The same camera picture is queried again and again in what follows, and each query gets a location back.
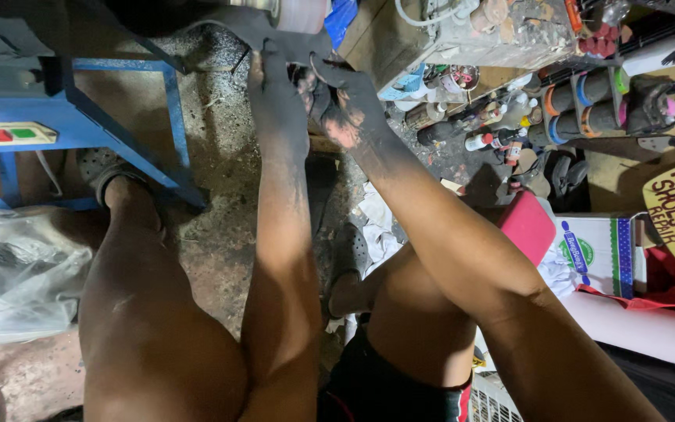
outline person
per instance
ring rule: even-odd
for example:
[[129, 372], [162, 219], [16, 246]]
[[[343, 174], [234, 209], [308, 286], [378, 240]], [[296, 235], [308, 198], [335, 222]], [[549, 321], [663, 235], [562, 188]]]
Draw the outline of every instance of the person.
[[[114, 173], [100, 190], [110, 226], [80, 304], [86, 420], [465, 420], [476, 325], [525, 420], [663, 420], [528, 259], [389, 129], [366, 75], [312, 55], [295, 86], [266, 41], [248, 89], [262, 178], [241, 341], [195, 304], [150, 193]], [[409, 238], [361, 281], [361, 237], [341, 232], [353, 259], [327, 308], [371, 317], [322, 390], [307, 116], [350, 152]]]

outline blue plastic bag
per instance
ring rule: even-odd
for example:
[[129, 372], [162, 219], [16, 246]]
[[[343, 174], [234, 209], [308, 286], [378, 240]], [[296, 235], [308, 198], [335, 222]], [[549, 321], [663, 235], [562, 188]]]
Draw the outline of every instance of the blue plastic bag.
[[325, 19], [325, 28], [332, 38], [332, 48], [337, 50], [345, 38], [348, 25], [359, 13], [357, 0], [333, 0], [332, 13]]

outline black shorts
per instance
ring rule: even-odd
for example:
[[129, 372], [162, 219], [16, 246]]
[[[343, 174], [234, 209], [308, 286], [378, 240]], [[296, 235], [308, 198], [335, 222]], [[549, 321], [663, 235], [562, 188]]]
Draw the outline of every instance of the black shorts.
[[459, 388], [437, 388], [411, 379], [382, 358], [360, 328], [320, 391], [316, 419], [464, 422], [469, 399], [470, 380]]

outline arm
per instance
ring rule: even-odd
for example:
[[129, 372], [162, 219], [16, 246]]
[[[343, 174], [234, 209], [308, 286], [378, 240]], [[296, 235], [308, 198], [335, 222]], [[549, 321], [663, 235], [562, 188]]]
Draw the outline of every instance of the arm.
[[262, 179], [241, 329], [250, 379], [241, 420], [313, 420], [321, 320], [304, 170], [307, 118], [285, 59], [270, 41], [253, 56], [249, 96]]
[[[663, 420], [577, 326], [527, 258], [450, 195], [389, 129], [368, 78], [316, 59], [313, 67], [337, 88], [338, 102], [312, 115], [350, 150], [445, 296], [479, 324], [523, 416]], [[315, 106], [321, 96], [315, 92]]]

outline dirty hand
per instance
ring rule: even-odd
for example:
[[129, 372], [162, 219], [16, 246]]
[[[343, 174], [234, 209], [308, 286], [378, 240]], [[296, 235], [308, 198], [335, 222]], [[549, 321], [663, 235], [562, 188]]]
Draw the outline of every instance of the dirty hand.
[[311, 55], [311, 67], [322, 83], [314, 90], [309, 113], [330, 140], [354, 148], [363, 140], [391, 132], [369, 76], [316, 53]]
[[304, 101], [272, 40], [265, 40], [261, 53], [252, 53], [248, 91], [262, 157], [305, 159], [309, 136]]

